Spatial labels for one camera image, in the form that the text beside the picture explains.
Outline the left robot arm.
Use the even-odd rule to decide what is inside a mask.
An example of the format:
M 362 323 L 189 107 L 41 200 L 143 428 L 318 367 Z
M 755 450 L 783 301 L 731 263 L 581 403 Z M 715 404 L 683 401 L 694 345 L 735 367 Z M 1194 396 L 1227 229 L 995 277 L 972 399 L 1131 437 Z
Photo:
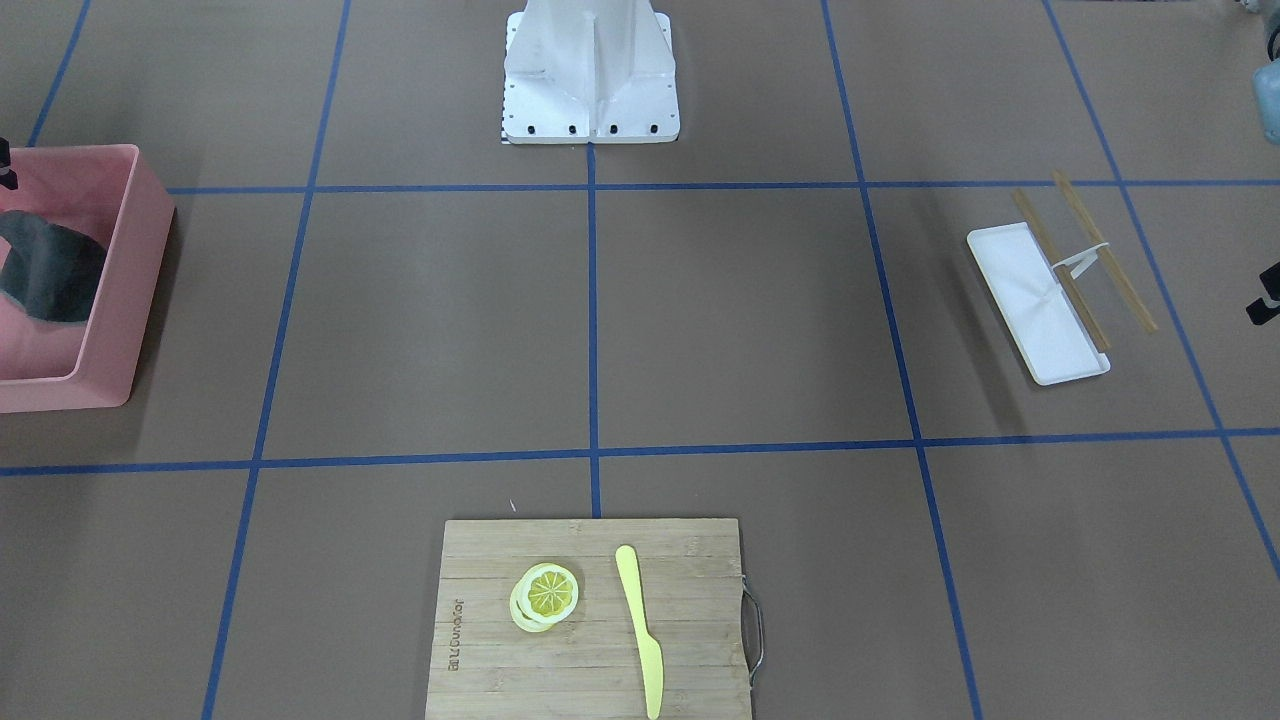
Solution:
M 1266 20 L 1263 45 L 1268 61 L 1254 72 L 1252 86 L 1263 137 L 1279 146 L 1279 14 L 1275 12 Z

